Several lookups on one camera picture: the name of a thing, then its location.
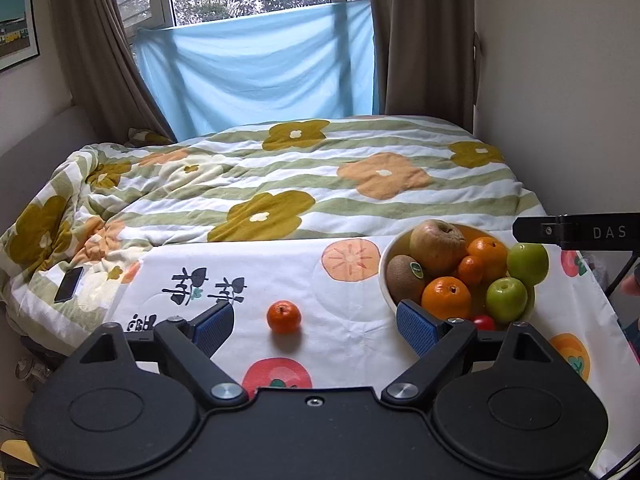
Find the grey bed headboard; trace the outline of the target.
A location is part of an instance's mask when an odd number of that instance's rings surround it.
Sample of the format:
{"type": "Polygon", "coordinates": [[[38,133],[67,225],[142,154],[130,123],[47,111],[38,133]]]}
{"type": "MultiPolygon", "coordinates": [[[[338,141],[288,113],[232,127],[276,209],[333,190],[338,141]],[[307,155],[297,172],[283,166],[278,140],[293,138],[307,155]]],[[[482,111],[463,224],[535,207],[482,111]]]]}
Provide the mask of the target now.
{"type": "Polygon", "coordinates": [[[102,142],[85,112],[72,106],[1,156],[0,228],[4,232],[74,151],[102,142]]]}

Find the brown right curtain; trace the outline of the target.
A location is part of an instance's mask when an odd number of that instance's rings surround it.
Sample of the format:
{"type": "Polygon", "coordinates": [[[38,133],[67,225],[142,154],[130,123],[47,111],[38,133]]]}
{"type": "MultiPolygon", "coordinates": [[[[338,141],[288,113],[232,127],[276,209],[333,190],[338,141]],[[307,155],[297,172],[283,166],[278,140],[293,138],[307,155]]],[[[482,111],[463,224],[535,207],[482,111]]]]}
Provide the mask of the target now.
{"type": "Polygon", "coordinates": [[[378,102],[386,115],[473,130],[480,47],[475,0],[370,0],[378,102]]]}

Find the small green apple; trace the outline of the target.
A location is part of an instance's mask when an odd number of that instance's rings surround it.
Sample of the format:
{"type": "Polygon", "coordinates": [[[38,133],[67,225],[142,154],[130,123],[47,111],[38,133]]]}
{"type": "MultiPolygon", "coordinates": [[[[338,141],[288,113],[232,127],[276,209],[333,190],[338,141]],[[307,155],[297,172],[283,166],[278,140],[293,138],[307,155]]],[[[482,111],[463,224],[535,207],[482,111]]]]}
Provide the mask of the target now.
{"type": "Polygon", "coordinates": [[[549,272],[546,248],[536,243],[518,243],[508,250],[506,270],[528,287],[540,284],[549,272]]]}

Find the brown curtain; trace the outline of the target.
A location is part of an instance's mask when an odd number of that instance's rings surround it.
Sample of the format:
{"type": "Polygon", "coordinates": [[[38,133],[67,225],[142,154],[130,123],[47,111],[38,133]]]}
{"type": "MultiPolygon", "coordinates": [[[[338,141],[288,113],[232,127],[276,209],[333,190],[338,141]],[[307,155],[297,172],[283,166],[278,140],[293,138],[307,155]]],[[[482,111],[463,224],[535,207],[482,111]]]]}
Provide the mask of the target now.
{"type": "Polygon", "coordinates": [[[370,0],[378,102],[386,115],[473,130],[480,47],[475,0],[370,0]]]}
{"type": "Polygon", "coordinates": [[[75,104],[103,139],[124,143],[130,129],[176,137],[132,56],[116,0],[50,0],[53,35],[75,104]]]}

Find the reddish yellow apple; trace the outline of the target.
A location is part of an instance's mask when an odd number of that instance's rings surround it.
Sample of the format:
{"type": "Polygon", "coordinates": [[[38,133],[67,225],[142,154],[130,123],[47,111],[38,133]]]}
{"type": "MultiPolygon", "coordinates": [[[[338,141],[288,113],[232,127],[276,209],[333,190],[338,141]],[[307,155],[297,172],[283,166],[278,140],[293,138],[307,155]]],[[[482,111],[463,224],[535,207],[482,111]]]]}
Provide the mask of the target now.
{"type": "Polygon", "coordinates": [[[409,238],[409,254],[427,275],[445,275],[466,256],[462,232],[444,220],[426,220],[416,226],[409,238]]]}

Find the large green apple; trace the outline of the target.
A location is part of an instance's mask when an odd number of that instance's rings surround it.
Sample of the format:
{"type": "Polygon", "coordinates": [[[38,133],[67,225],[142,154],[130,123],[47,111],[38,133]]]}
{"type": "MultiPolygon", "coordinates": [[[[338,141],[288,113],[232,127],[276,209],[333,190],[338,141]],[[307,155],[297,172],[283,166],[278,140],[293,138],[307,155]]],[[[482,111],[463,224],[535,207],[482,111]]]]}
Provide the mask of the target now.
{"type": "Polygon", "coordinates": [[[517,278],[498,278],[487,289],[485,307],[499,324],[517,320],[528,303],[526,286],[517,278]]]}

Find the large orange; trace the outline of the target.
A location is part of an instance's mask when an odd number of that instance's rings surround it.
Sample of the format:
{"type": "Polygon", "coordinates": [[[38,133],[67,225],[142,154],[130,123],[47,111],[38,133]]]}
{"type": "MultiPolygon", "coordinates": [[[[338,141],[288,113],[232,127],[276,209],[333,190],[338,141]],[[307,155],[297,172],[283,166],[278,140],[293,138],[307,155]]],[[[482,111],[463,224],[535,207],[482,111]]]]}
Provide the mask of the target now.
{"type": "Polygon", "coordinates": [[[506,275],[506,258],[508,250],[500,240],[491,236],[477,237],[468,246],[468,254],[482,260],[483,280],[493,282],[506,275]]]}
{"type": "Polygon", "coordinates": [[[462,281],[453,276],[442,276],[426,285],[422,292],[421,307],[440,320],[469,318],[472,295],[462,281]]]}

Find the small mandarin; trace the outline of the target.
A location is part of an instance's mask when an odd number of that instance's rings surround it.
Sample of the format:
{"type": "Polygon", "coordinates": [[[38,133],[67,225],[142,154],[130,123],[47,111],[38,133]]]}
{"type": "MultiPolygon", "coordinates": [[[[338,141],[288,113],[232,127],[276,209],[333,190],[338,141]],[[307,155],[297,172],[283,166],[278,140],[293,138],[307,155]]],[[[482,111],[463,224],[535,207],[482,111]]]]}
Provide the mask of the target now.
{"type": "Polygon", "coordinates": [[[299,308],[288,300],[279,300],[267,310],[266,320],[270,330],[276,334],[296,333],[302,325],[299,308]]]}
{"type": "Polygon", "coordinates": [[[465,256],[458,265],[457,278],[468,287],[476,287],[484,278],[484,263],[478,255],[465,256]]]}

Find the framed wall picture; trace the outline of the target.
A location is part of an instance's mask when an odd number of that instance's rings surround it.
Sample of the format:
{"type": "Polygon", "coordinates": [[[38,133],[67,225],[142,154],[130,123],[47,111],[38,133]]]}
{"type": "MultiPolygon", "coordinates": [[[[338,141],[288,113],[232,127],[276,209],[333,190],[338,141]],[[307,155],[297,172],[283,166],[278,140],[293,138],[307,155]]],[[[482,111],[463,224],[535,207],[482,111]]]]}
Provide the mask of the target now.
{"type": "Polygon", "coordinates": [[[0,72],[39,55],[32,0],[0,0],[0,72]]]}

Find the large orange in bowl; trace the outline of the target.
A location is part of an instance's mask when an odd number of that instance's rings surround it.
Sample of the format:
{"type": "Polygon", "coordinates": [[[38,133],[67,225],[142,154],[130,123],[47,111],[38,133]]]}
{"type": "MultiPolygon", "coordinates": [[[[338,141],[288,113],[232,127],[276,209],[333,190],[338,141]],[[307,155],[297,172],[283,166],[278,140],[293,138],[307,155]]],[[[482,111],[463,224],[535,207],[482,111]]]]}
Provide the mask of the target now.
{"type": "Polygon", "coordinates": [[[500,240],[491,236],[477,237],[468,246],[468,254],[482,260],[483,280],[493,282],[506,275],[506,258],[508,250],[500,240]]]}

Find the white fruit print tablecloth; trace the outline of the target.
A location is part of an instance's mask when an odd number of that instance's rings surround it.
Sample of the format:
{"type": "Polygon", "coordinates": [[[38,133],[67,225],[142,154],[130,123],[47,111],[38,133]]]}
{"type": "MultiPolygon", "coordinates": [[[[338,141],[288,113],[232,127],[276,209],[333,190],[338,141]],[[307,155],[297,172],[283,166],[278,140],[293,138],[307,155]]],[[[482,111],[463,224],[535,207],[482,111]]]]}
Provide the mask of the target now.
{"type": "MultiPolygon", "coordinates": [[[[416,360],[381,290],[380,261],[391,242],[374,236],[154,248],[140,255],[107,317],[140,332],[171,316],[194,318],[225,299],[234,329],[214,360],[238,382],[382,388],[416,360]],[[267,310],[279,300],[299,308],[296,333],[270,330],[267,310]]],[[[628,479],[639,470],[638,359],[582,255],[555,246],[548,255],[527,321],[608,412],[594,475],[628,479]]]]}

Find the black smartphone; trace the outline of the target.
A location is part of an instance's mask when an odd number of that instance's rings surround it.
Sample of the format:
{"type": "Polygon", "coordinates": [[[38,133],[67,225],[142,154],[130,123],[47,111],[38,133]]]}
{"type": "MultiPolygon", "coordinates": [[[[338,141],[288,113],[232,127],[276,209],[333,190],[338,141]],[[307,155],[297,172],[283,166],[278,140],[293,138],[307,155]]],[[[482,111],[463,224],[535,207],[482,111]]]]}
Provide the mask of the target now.
{"type": "Polygon", "coordinates": [[[82,278],[82,274],[84,274],[84,271],[85,269],[82,266],[75,266],[64,274],[54,296],[54,302],[56,304],[62,304],[63,302],[70,301],[74,298],[77,286],[82,278]]]}

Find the floral striped duvet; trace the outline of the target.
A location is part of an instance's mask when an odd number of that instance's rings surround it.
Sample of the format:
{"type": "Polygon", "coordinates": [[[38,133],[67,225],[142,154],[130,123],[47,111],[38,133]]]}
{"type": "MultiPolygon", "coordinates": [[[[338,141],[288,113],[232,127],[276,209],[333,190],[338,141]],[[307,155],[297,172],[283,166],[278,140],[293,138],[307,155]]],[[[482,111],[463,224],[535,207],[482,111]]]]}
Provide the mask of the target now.
{"type": "Polygon", "coordinates": [[[89,144],[1,237],[1,299],[17,333],[72,353],[153,248],[396,235],[439,218],[484,231],[544,210],[498,148],[434,117],[248,125],[163,144],[89,144]],[[85,271],[56,304],[64,274],[85,271]]]}

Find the brown kiwi with sticker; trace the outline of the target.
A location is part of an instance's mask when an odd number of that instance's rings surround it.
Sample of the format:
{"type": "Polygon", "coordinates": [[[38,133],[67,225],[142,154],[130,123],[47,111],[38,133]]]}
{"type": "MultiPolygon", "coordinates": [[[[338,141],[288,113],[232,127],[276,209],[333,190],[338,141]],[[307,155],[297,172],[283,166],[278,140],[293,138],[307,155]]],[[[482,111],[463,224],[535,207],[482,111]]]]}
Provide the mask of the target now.
{"type": "Polygon", "coordinates": [[[397,255],[387,263],[386,285],[395,304],[411,300],[420,304],[425,278],[420,263],[408,255],[397,255]]]}

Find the light blue window sheet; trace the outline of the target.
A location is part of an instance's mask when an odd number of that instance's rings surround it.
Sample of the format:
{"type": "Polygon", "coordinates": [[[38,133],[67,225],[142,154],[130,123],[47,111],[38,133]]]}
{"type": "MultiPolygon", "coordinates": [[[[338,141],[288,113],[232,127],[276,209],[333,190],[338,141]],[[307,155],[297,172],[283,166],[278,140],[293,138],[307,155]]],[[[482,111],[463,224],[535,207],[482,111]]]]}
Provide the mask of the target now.
{"type": "Polygon", "coordinates": [[[132,50],[180,141],[237,126],[376,110],[366,0],[141,29],[132,50]]]}

